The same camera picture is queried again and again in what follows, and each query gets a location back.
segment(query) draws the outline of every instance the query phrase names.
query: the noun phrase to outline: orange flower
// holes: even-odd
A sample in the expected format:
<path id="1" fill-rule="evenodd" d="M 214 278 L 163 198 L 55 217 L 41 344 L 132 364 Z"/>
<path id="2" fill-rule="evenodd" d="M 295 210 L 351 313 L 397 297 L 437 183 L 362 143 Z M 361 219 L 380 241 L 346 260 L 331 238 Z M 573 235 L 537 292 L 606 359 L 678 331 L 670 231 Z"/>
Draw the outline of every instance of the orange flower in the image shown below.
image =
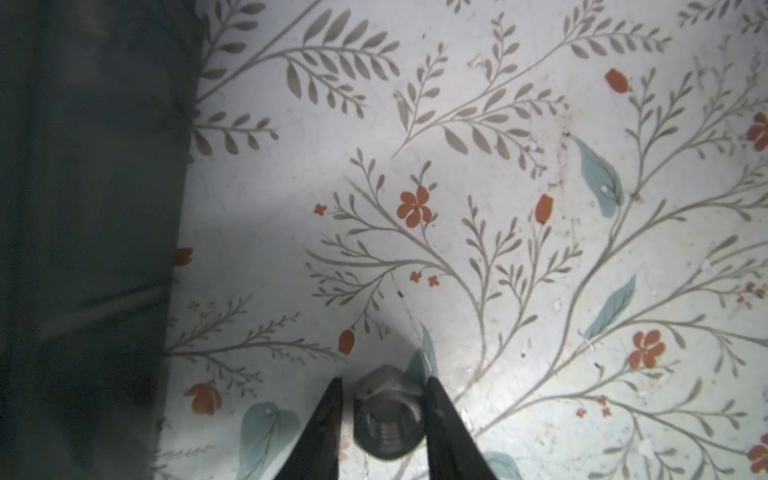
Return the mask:
<path id="1" fill-rule="evenodd" d="M 552 204 L 554 200 L 547 194 L 541 195 L 538 199 L 538 205 L 536 205 L 536 221 L 544 225 L 552 215 Z"/>
<path id="2" fill-rule="evenodd" d="M 212 385 L 198 383 L 184 393 L 184 396 L 193 396 L 192 412 L 196 415 L 213 415 L 221 408 L 221 395 Z"/>
<path id="3" fill-rule="evenodd" d="M 352 347 L 355 346 L 355 334 L 352 330 L 344 330 L 339 336 L 339 351 L 344 355 L 349 355 L 352 352 Z"/>
<path id="4" fill-rule="evenodd" d="M 755 124 L 746 133 L 746 139 L 755 143 L 755 150 L 763 151 L 768 147 L 768 118 L 764 113 L 755 115 Z"/>
<path id="5" fill-rule="evenodd" d="M 605 81 L 614 89 L 615 92 L 624 94 L 629 90 L 629 82 L 619 70 L 612 68 L 605 74 Z"/>
<path id="6" fill-rule="evenodd" d="M 645 336 L 642 332 L 635 333 L 634 337 L 632 337 L 632 342 L 637 347 L 637 350 L 629 355 L 629 366 L 637 370 L 642 360 L 647 368 L 654 368 L 656 360 L 667 350 L 664 342 L 659 340 L 661 340 L 661 332 L 658 330 L 652 330 L 648 333 L 648 336 Z"/>
<path id="7" fill-rule="evenodd" d="M 416 195 L 411 192 L 402 192 L 400 194 L 402 205 L 397 209 L 397 216 L 406 218 L 406 225 L 410 228 L 417 227 L 422 222 L 422 216 L 425 222 L 432 219 L 432 211 L 424 205 L 429 200 L 429 192 L 424 187 L 416 189 Z"/>
<path id="8" fill-rule="evenodd" d="M 752 447 L 746 457 L 752 462 L 752 473 L 760 473 L 760 470 L 768 472 L 768 433 L 760 439 L 762 445 Z"/>
<path id="9" fill-rule="evenodd" d="M 189 247 L 176 249 L 176 266 L 189 265 L 192 261 L 192 249 Z"/>
<path id="10" fill-rule="evenodd" d="M 339 443 L 339 462 L 343 462 L 344 460 L 348 459 L 348 456 L 346 455 L 346 450 L 349 448 L 351 443 L 349 443 L 349 439 L 345 436 L 341 438 L 341 442 Z"/>

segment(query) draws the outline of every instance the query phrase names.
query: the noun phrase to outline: teal leaf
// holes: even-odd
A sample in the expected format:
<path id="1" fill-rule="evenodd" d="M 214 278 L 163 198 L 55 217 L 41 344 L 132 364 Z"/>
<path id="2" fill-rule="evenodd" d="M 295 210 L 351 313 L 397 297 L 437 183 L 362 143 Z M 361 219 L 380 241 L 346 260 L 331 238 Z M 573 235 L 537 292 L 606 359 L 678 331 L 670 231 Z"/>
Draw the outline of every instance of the teal leaf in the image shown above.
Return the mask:
<path id="1" fill-rule="evenodd" d="M 629 306 L 632 296 L 634 296 L 634 279 L 636 276 L 633 276 L 626 285 L 616 290 L 613 295 L 608 297 L 608 300 L 605 300 L 605 305 L 600 310 L 598 317 L 594 319 L 594 322 L 584 332 L 584 337 L 587 340 L 600 335 Z"/>
<path id="2" fill-rule="evenodd" d="M 571 138 L 581 151 L 581 176 L 598 198 L 603 217 L 611 218 L 616 213 L 616 207 L 624 203 L 624 188 L 621 187 L 619 174 L 579 137 L 571 135 Z"/>
<path id="3" fill-rule="evenodd" d="M 426 384 L 431 376 L 437 376 L 437 359 L 435 358 L 435 345 L 429 331 L 422 324 L 422 348 L 415 351 L 408 363 L 406 373 L 413 379 Z"/>
<path id="4" fill-rule="evenodd" d="M 523 480 L 515 460 L 506 453 L 486 452 L 483 457 L 498 480 Z"/>
<path id="5" fill-rule="evenodd" d="M 251 406 L 240 427 L 237 480 L 258 480 L 299 433 L 299 417 L 270 402 Z"/>

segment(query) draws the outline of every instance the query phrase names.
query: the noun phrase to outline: blue-green leaf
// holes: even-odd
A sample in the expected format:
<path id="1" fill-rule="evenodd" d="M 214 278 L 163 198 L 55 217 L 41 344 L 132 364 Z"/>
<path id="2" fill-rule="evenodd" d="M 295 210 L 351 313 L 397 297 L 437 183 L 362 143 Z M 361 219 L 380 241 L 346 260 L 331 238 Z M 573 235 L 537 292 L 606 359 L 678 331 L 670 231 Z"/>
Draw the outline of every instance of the blue-green leaf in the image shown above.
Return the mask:
<path id="1" fill-rule="evenodd" d="M 429 331 L 422 324 L 422 348 L 415 351 L 408 363 L 406 373 L 413 379 L 426 384 L 431 376 L 437 376 L 437 359 L 435 358 L 435 345 Z"/>
<path id="2" fill-rule="evenodd" d="M 586 339 L 600 335 L 629 306 L 632 296 L 634 296 L 634 279 L 636 276 L 633 276 L 626 285 L 616 290 L 613 295 L 608 297 L 608 300 L 605 300 L 605 305 L 600 310 L 598 317 L 594 319 L 594 322 L 584 332 Z"/>
<path id="3" fill-rule="evenodd" d="M 613 165 L 596 154 L 579 137 L 571 135 L 571 138 L 581 151 L 581 176 L 598 198 L 603 217 L 611 218 L 616 213 L 616 208 L 624 203 L 624 188 L 621 186 L 619 174 Z"/>
<path id="4" fill-rule="evenodd" d="M 237 480 L 258 480 L 270 463 L 299 433 L 299 417 L 270 402 L 251 406 L 240 427 Z"/>
<path id="5" fill-rule="evenodd" d="M 498 480 L 523 480 L 515 460 L 506 453 L 486 452 L 483 457 Z"/>

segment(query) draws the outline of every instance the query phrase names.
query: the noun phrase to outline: floral pattern surface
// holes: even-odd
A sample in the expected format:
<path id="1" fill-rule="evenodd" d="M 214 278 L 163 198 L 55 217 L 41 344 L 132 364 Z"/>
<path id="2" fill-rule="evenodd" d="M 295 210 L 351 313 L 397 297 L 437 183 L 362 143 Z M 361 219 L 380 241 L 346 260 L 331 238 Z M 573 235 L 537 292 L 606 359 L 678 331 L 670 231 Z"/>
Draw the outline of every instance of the floral pattern surface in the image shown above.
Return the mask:
<path id="1" fill-rule="evenodd" d="M 272 478 L 383 363 L 500 479 L 768 474 L 767 3 L 197 10 L 155 478 Z"/>

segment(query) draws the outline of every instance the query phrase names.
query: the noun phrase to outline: flower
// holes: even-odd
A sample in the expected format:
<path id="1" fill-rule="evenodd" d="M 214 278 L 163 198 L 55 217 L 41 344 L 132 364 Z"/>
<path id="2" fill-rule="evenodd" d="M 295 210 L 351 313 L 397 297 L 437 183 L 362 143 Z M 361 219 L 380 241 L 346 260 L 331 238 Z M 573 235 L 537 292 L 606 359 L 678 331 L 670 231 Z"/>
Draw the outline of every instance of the flower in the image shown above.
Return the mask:
<path id="1" fill-rule="evenodd" d="M 189 265 L 192 261 L 192 249 L 189 247 L 176 249 L 176 266 Z"/>
<path id="2" fill-rule="evenodd" d="M 544 225 L 552 215 L 552 204 L 554 200 L 547 194 L 541 195 L 538 199 L 538 205 L 536 205 L 536 221 Z"/>
<path id="3" fill-rule="evenodd" d="M 755 124 L 746 133 L 746 139 L 755 143 L 755 150 L 763 151 L 768 147 L 768 118 L 759 113 L 754 120 Z"/>
<path id="4" fill-rule="evenodd" d="M 344 460 L 347 460 L 349 457 L 346 455 L 346 450 L 349 448 L 351 443 L 349 442 L 349 439 L 345 436 L 342 436 L 341 442 L 339 443 L 339 462 L 343 462 Z"/>
<path id="5" fill-rule="evenodd" d="M 649 369 L 656 366 L 656 360 L 667 350 L 664 342 L 660 342 L 661 333 L 658 330 L 652 330 L 645 336 L 642 332 L 637 332 L 632 337 L 632 342 L 637 350 L 629 355 L 629 366 L 637 370 L 640 367 L 640 361 Z"/>
<path id="6" fill-rule="evenodd" d="M 752 473 L 760 473 L 760 470 L 768 472 L 768 449 L 765 445 L 768 445 L 768 433 L 760 438 L 763 445 L 756 445 L 752 447 L 746 457 L 752 462 Z"/>
<path id="7" fill-rule="evenodd" d="M 212 385 L 198 383 L 184 393 L 184 396 L 193 396 L 192 412 L 196 415 L 213 415 L 221 408 L 221 395 Z"/>
<path id="8" fill-rule="evenodd" d="M 424 187 L 416 189 L 416 195 L 411 192 L 402 192 L 400 194 L 402 205 L 397 209 L 397 216 L 406 218 L 406 225 L 410 228 L 418 226 L 422 222 L 422 216 L 425 222 L 432 220 L 432 211 L 424 205 L 429 200 L 429 192 Z"/>
<path id="9" fill-rule="evenodd" d="M 355 346 L 355 334 L 352 330 L 344 330 L 339 336 L 339 351 L 344 355 L 349 355 L 352 352 L 352 347 Z"/>
<path id="10" fill-rule="evenodd" d="M 605 81 L 614 89 L 615 92 L 624 94 L 629 90 L 629 82 L 619 70 L 612 68 L 605 74 Z"/>

